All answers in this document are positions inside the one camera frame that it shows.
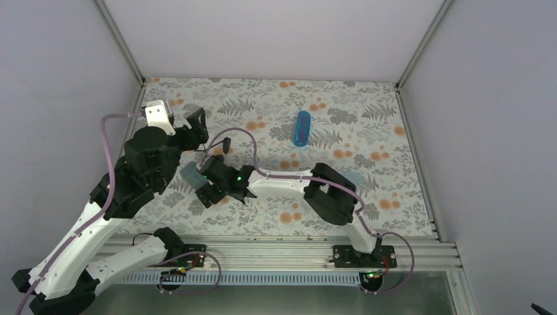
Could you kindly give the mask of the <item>grey glasses case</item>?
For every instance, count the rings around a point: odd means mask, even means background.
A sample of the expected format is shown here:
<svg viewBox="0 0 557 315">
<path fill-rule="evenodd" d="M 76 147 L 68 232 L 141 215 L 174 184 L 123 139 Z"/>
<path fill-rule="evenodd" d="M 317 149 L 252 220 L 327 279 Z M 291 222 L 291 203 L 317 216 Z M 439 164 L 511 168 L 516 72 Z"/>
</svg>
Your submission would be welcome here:
<svg viewBox="0 0 557 315">
<path fill-rule="evenodd" d="M 197 169 L 195 161 L 188 162 L 179 172 L 180 177 L 188 183 L 194 191 L 199 190 L 201 187 L 208 183 L 207 178 L 202 175 Z"/>
</svg>

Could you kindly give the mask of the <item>blue translucent glasses case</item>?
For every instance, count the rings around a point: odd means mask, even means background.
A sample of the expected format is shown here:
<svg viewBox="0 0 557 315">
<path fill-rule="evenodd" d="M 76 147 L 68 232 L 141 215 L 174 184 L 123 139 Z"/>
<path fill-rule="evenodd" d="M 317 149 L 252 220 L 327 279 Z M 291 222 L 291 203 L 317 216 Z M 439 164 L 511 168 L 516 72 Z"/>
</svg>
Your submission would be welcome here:
<svg viewBox="0 0 557 315">
<path fill-rule="evenodd" d="M 297 114 L 294 128 L 293 143 L 297 147 L 307 146 L 311 129 L 311 115 L 307 111 L 300 111 Z"/>
</svg>

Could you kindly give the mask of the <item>light blue cleaning cloth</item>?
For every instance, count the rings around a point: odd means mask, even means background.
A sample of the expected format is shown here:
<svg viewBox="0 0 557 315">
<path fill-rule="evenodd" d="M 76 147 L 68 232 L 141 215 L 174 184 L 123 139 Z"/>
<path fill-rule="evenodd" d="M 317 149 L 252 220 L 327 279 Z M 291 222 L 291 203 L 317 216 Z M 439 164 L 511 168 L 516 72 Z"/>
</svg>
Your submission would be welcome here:
<svg viewBox="0 0 557 315">
<path fill-rule="evenodd" d="M 363 183 L 363 176 L 362 174 L 356 171 L 348 171 L 344 173 L 344 177 L 347 180 L 350 180 L 354 185 L 359 186 Z"/>
</svg>

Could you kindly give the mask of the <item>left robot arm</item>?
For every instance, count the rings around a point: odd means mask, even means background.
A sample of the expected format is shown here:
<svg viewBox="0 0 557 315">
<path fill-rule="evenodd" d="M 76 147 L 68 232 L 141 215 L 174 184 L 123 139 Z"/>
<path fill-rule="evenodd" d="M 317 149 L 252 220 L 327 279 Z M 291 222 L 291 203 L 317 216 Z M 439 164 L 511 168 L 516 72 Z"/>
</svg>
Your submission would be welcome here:
<svg viewBox="0 0 557 315">
<path fill-rule="evenodd" d="M 148 266 L 173 266 L 182 259 L 184 243 L 168 227 L 121 253 L 95 259 L 121 225 L 166 190 L 181 155 L 208 141 L 203 109 L 180 127 L 173 126 L 173 115 L 163 106 L 147 107 L 142 114 L 146 126 L 125 142 L 122 157 L 109 162 L 107 174 L 62 241 L 36 267 L 12 277 L 24 294 L 22 304 L 34 314 L 80 314 L 123 277 Z"/>
</svg>

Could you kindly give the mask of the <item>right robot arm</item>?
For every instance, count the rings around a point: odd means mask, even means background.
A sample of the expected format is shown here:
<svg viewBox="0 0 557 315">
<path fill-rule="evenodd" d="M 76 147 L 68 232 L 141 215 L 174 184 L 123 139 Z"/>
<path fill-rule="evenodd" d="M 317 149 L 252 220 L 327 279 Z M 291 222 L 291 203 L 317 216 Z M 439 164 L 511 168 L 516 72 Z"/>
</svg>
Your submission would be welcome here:
<svg viewBox="0 0 557 315">
<path fill-rule="evenodd" d="M 248 198 L 301 196 L 325 222 L 344 229 L 355 250 L 357 262 L 372 267 L 381 258 L 381 240 L 361 217 L 364 201 L 355 185 L 325 163 L 305 171 L 271 171 L 257 165 L 235 169 L 223 156 L 211 156 L 198 167 L 194 162 L 181 170 L 202 205 L 209 208 L 225 197 L 242 203 Z"/>
</svg>

